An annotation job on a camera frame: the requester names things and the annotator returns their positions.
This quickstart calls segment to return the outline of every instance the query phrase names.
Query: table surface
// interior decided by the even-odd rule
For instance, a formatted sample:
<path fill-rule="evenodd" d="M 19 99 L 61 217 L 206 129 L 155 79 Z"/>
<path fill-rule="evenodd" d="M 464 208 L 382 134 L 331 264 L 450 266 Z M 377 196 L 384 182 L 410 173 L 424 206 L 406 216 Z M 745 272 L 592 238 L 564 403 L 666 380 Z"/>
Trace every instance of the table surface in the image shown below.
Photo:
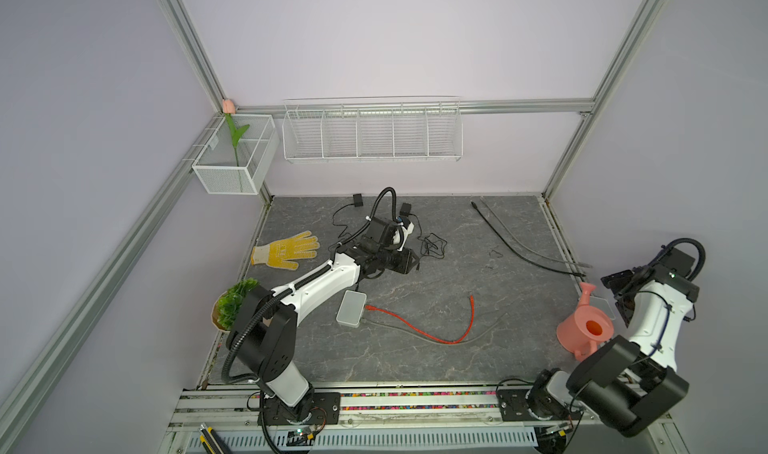
<path fill-rule="evenodd" d="M 362 323 L 358 328 L 336 323 L 343 291 L 317 307 L 298 327 L 294 361 L 310 382 L 495 382 L 508 376 L 533 380 L 543 369 L 575 365 L 573 355 L 559 343 L 557 326 L 570 315 L 578 302 L 574 282 L 535 267 L 516 257 L 496 237 L 471 207 L 477 202 L 486 218 L 504 234 L 479 197 L 406 196 L 412 212 L 423 223 L 423 233 L 435 233 L 448 242 L 443 259 L 427 257 L 420 269 L 408 275 L 387 271 L 375 280 L 363 280 L 359 291 L 368 304 L 404 317 L 419 329 L 442 339 L 458 339 L 471 316 L 469 296 L 475 298 L 475 322 L 467 339 L 473 340 L 501 318 L 490 332 L 467 344 L 429 344 L 411 335 Z M 539 199 L 527 195 L 486 197 L 485 201 L 526 245 L 552 257 L 559 257 Z M 340 227 L 331 224 L 332 213 L 351 198 L 276 197 L 259 244 L 288 238 L 310 230 L 319 238 L 317 257 L 299 261 L 297 271 L 251 266 L 247 276 L 266 288 L 283 285 L 328 259 L 327 248 L 336 241 Z M 365 206 L 342 209 L 337 224 L 349 224 L 354 231 L 365 222 L 373 198 Z M 377 215 L 389 217 L 389 195 Z M 420 251 L 418 227 L 407 246 Z M 559 263 L 534 257 L 540 264 L 563 268 Z M 396 318 L 366 311 L 364 318 L 405 327 Z M 222 346 L 210 373 L 210 383 L 220 382 L 226 357 Z M 236 360 L 233 374 L 247 372 Z"/>

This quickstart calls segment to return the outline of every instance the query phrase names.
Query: wire mesh basket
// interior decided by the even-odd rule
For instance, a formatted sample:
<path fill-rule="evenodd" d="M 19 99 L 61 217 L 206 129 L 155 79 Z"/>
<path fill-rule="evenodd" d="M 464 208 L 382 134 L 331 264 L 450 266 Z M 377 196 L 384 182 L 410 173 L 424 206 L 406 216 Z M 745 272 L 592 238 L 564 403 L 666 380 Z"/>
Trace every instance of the wire mesh basket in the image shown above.
<path fill-rule="evenodd" d="M 291 162 L 423 161 L 462 157 L 456 98 L 379 98 L 360 104 L 286 101 L 283 149 Z"/>
<path fill-rule="evenodd" d="M 238 128 L 250 125 L 237 143 L 237 154 L 222 117 L 192 169 L 210 194 L 258 194 L 280 144 L 275 122 L 262 114 L 233 114 L 232 120 Z"/>

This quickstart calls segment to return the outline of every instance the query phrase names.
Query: yellow work glove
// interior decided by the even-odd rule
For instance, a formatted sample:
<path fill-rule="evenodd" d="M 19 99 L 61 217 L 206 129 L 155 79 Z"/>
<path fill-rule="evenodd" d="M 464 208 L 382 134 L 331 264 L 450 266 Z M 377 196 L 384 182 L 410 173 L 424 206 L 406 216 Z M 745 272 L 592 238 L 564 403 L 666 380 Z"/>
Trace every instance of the yellow work glove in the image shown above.
<path fill-rule="evenodd" d="M 317 242 L 317 236 L 310 237 L 311 234 L 312 231 L 304 231 L 293 238 L 272 241 L 266 246 L 256 246 L 250 253 L 250 263 L 295 271 L 299 268 L 299 263 L 287 259 L 312 259 L 317 256 L 315 249 L 320 247 L 320 243 Z"/>

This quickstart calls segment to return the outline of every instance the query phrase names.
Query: white wall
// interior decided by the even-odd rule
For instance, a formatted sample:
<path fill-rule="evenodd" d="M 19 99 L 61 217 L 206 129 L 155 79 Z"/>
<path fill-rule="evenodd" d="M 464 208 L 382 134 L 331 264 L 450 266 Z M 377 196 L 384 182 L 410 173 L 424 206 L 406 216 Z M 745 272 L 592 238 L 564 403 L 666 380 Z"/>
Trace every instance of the white wall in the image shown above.
<path fill-rule="evenodd" d="M 579 122 L 576 113 L 465 115 L 459 161 L 290 164 L 282 146 L 266 175 L 275 195 L 542 192 Z"/>
<path fill-rule="evenodd" d="M 554 197 L 593 281 L 704 243 L 672 411 L 696 454 L 765 451 L 766 53 L 766 0 L 670 0 Z"/>
<path fill-rule="evenodd" d="M 156 0 L 0 0 L 0 400 L 213 114 Z"/>
<path fill-rule="evenodd" d="M 226 94 L 591 97 L 641 0 L 184 0 Z"/>
<path fill-rule="evenodd" d="M 257 196 L 209 195 L 192 179 L 14 451 L 154 454 L 237 278 Z"/>

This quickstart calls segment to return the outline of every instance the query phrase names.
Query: green leaf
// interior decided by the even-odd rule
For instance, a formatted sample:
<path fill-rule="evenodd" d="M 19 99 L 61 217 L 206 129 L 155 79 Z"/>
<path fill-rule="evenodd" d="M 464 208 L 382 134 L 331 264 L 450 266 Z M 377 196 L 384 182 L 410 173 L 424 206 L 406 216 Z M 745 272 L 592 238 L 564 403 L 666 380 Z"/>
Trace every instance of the green leaf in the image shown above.
<path fill-rule="evenodd" d="M 237 143 L 240 142 L 240 138 L 243 137 L 248 128 L 250 128 L 250 124 L 245 124 L 232 133 L 232 146 L 237 147 Z"/>
<path fill-rule="evenodd" d="M 237 128 L 235 126 L 235 122 L 232 120 L 232 116 L 229 114 L 225 114 L 224 118 L 226 119 L 226 124 L 229 125 L 230 127 L 230 133 L 234 135 Z"/>
<path fill-rule="evenodd" d="M 237 313 L 240 311 L 240 305 L 243 304 L 245 294 L 257 285 L 259 285 L 259 281 L 249 277 L 226 290 L 226 294 L 216 302 L 219 308 L 219 325 L 226 330 L 232 327 Z"/>

